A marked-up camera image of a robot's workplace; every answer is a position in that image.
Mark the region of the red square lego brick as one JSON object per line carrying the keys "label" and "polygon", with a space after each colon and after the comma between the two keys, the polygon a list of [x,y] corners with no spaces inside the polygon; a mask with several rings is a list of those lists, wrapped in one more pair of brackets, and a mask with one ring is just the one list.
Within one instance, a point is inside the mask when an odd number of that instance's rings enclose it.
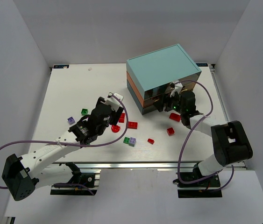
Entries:
{"label": "red square lego brick", "polygon": [[167,129],[167,134],[168,134],[169,136],[174,135],[174,134],[175,134],[174,129],[173,129],[172,127],[168,128],[168,129]]}

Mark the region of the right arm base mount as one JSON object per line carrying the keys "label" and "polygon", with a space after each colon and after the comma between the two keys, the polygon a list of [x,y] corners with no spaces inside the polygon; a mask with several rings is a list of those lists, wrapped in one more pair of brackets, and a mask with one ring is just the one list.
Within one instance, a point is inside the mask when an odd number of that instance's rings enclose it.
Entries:
{"label": "right arm base mount", "polygon": [[193,167],[192,172],[179,173],[183,183],[178,178],[172,183],[177,185],[178,198],[222,198],[220,179],[218,175],[197,181],[202,178],[198,165]]}

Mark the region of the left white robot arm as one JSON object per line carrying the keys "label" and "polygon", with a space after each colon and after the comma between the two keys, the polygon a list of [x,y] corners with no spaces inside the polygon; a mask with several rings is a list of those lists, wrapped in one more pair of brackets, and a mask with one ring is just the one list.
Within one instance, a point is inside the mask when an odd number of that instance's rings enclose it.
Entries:
{"label": "left white robot arm", "polygon": [[7,157],[2,179],[13,199],[21,201],[43,186],[76,187],[87,183],[89,178],[74,162],[59,165],[54,162],[90,145],[107,127],[116,125],[123,112],[120,105],[123,98],[118,93],[100,97],[91,114],[83,116],[55,141],[20,157],[15,154]]}

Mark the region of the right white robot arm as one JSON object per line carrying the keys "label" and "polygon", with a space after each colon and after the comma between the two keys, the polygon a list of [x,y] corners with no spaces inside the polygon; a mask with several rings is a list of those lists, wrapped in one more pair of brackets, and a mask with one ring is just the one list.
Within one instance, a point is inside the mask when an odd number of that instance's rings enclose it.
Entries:
{"label": "right white robot arm", "polygon": [[210,118],[209,114],[202,114],[196,108],[195,94],[183,91],[173,96],[162,94],[153,106],[159,111],[175,111],[180,114],[182,124],[190,132],[199,131],[212,138],[213,154],[205,160],[195,164],[192,175],[185,179],[178,172],[178,181],[182,184],[194,184],[207,180],[224,167],[252,158],[253,150],[240,121],[220,124]]}

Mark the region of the red arch lego piece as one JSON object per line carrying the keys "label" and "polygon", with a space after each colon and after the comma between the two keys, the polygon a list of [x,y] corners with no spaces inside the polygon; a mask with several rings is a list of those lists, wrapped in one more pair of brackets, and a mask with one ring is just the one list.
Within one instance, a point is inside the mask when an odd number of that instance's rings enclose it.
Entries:
{"label": "red arch lego piece", "polygon": [[112,125],[111,130],[113,133],[118,133],[120,131],[121,127],[118,125]]}

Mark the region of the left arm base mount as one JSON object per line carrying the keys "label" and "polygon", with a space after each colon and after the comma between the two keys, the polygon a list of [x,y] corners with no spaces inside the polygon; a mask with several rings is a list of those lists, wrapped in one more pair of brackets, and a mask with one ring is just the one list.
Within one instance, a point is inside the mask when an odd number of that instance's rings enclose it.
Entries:
{"label": "left arm base mount", "polygon": [[57,181],[52,185],[50,194],[58,196],[94,196],[99,185],[99,174],[92,171],[81,171],[73,162],[64,164],[69,168],[69,180]]}

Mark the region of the red rounded lego brick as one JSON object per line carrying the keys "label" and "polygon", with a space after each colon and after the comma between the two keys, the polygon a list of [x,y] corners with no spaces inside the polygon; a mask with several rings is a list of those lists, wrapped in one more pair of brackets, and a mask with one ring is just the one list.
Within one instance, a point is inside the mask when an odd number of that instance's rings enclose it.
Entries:
{"label": "red rounded lego brick", "polygon": [[124,122],[125,122],[125,113],[122,113],[122,114],[120,115],[120,118],[119,118],[118,122],[119,122],[119,123],[124,123]]}

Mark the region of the red curved lego brick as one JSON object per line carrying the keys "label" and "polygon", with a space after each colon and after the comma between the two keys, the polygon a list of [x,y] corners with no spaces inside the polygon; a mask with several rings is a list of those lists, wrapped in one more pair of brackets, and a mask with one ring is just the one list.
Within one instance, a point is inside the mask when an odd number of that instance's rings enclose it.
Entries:
{"label": "red curved lego brick", "polygon": [[176,113],[171,113],[169,116],[169,119],[174,120],[176,122],[180,122],[181,116],[179,114],[176,114]]}

